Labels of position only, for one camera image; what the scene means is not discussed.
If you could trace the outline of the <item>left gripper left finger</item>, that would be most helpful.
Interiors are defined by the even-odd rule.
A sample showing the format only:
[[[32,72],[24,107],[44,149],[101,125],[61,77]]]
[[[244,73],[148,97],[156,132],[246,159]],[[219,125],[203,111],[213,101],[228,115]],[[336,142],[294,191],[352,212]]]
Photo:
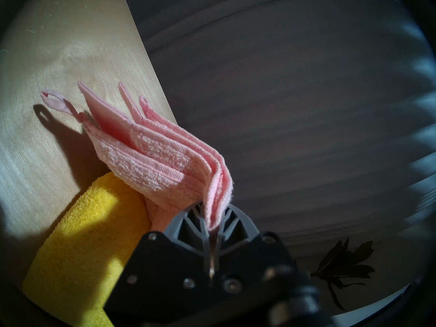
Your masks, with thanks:
[[[209,281],[211,246],[203,203],[163,232],[142,236],[105,305],[110,320],[180,320],[194,314]]]

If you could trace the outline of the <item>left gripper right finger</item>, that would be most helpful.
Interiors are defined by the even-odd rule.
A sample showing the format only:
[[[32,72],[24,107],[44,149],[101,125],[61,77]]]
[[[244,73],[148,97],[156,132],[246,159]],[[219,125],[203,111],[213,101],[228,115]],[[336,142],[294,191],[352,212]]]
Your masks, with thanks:
[[[217,231],[214,266],[211,300],[230,309],[268,310],[308,296],[308,277],[297,269],[278,235],[260,232],[231,204]]]

